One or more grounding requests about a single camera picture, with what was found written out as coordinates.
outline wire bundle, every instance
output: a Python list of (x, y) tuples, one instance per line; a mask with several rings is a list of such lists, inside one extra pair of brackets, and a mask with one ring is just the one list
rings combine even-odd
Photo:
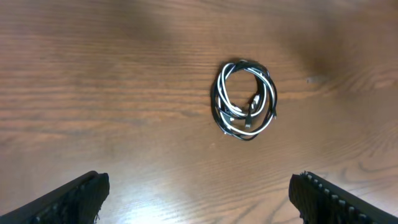
[[(230, 102), (225, 88), (225, 81), (234, 72), (244, 70), (252, 73), (257, 81), (257, 92), (249, 102), (247, 112)], [(267, 113), (261, 125), (250, 131), (242, 131), (232, 125), (234, 120), (245, 120), (245, 128), (249, 129), (252, 120), (259, 116), (264, 110), (267, 103)], [(218, 75), (214, 86), (211, 90), (211, 112), (214, 120), (224, 131), (225, 134), (234, 136), (240, 140), (250, 141), (254, 139), (261, 131), (263, 131), (271, 122), (272, 118), (276, 118), (277, 91), (268, 69), (256, 62), (248, 62), (240, 60), (237, 63), (227, 63)]]

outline black object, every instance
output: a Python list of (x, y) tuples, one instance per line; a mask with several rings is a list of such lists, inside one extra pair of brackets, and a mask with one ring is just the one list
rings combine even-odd
[[(231, 110), (231, 108), (237, 110), (241, 109), (236, 107), (233, 103), (229, 103), (227, 100), (224, 100), (228, 99), (228, 96), (226, 95), (225, 86), (220, 85), (220, 82), (225, 82), (230, 74), (241, 70), (254, 74), (257, 81), (257, 92), (249, 102), (249, 111), (246, 113), (246, 115), (242, 115), (242, 111), (242, 114), (239, 114), (236, 111), (234, 112)], [(211, 112), (218, 126), (222, 131), (224, 131), (225, 134), (229, 134), (240, 140), (250, 141), (254, 139), (258, 133), (270, 123), (272, 118), (276, 118), (276, 87), (271, 79), (268, 69), (260, 63), (240, 60), (236, 63), (230, 62), (225, 64), (220, 70), (220, 74), (217, 76), (216, 81), (214, 82), (210, 96)], [(250, 134), (242, 134), (228, 127), (228, 125), (231, 125), (231, 121), (233, 120), (245, 120), (245, 127), (247, 129), (251, 128), (252, 120), (259, 115), (255, 115), (255, 113), (258, 111), (259, 113), (261, 112), (263, 109), (261, 106), (266, 105), (266, 100), (268, 100), (268, 107), (264, 120), (262, 121), (261, 125), (255, 130), (251, 131)]]
[(289, 199), (300, 211), (304, 224), (395, 224), (394, 217), (325, 179), (304, 172), (293, 175)]
[(108, 174), (91, 171), (1, 216), (0, 224), (92, 224), (108, 195)]

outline wire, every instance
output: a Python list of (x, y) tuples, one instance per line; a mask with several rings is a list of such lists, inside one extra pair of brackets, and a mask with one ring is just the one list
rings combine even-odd
[[(245, 113), (229, 100), (225, 81), (234, 73), (244, 70), (252, 73), (257, 81), (257, 92), (249, 102), (249, 110)], [(268, 69), (257, 63), (240, 60), (237, 63), (227, 63), (218, 75), (213, 88), (211, 89), (211, 112), (213, 118), (224, 131), (225, 134), (234, 136), (240, 140), (250, 141), (263, 131), (276, 118), (277, 91)], [(232, 125), (234, 120), (245, 120), (245, 127), (251, 128), (252, 120), (255, 119), (264, 110), (267, 103), (267, 113), (261, 125), (250, 131), (242, 131)]]

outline brown wooden tabletop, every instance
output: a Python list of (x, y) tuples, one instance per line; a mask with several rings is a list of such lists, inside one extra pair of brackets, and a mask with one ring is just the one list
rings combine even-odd
[[(99, 223), (302, 223), (310, 170), (398, 215), (397, 21), (396, 0), (2, 0), (0, 214), (96, 170)], [(211, 116), (232, 58), (279, 93), (249, 142)]]

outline black cable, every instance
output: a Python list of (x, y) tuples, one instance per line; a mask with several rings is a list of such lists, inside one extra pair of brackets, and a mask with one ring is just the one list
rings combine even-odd
[[(244, 70), (252, 73), (257, 81), (257, 92), (249, 102), (249, 111), (244, 112), (228, 98), (225, 88), (226, 79), (234, 72)], [(254, 139), (264, 130), (273, 117), (276, 118), (277, 91), (268, 69), (257, 62), (240, 60), (237, 63), (227, 63), (217, 76), (211, 89), (211, 112), (213, 118), (225, 134), (229, 134), (243, 141)], [(267, 112), (262, 124), (250, 131), (242, 131), (232, 126), (236, 119), (245, 120), (245, 126), (251, 127), (252, 120), (261, 114), (268, 102)]]

